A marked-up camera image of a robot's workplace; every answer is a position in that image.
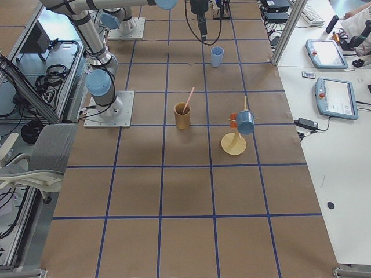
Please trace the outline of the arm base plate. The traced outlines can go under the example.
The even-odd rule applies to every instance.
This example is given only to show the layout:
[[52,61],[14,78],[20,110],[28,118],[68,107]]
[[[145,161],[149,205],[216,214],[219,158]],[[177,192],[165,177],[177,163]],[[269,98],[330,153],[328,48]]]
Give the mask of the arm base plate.
[[117,29],[111,29],[108,33],[109,40],[137,40],[142,39],[144,35],[145,18],[132,17],[129,20],[121,22]]
[[89,105],[96,106],[89,109],[84,118],[85,128],[109,128],[124,127],[129,128],[132,119],[132,110],[134,104],[134,90],[116,91],[116,100],[106,108],[97,106],[93,97],[90,98]]

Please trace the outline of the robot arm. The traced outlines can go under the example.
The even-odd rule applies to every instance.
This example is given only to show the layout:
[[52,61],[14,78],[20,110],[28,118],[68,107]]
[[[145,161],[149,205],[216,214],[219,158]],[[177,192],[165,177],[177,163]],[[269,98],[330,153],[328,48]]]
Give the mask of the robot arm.
[[130,34],[137,28],[130,7],[102,9],[99,25],[111,30],[119,30],[122,34]]
[[111,16],[118,24],[132,21],[131,7],[157,6],[171,10],[177,1],[42,1],[43,6],[56,14],[68,17],[80,37],[87,53],[92,73],[86,78],[86,87],[95,101],[96,113],[90,115],[102,118],[116,116],[122,101],[115,91],[115,74],[118,62],[109,51],[107,43],[96,29],[91,11],[102,11],[102,16]]

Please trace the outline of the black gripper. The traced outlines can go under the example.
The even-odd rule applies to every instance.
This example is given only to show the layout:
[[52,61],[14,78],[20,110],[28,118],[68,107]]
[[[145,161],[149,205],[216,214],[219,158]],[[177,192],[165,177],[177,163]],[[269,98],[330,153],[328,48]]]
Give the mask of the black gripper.
[[190,0],[190,6],[192,13],[197,16],[201,41],[206,41],[208,31],[205,13],[209,9],[208,0]]

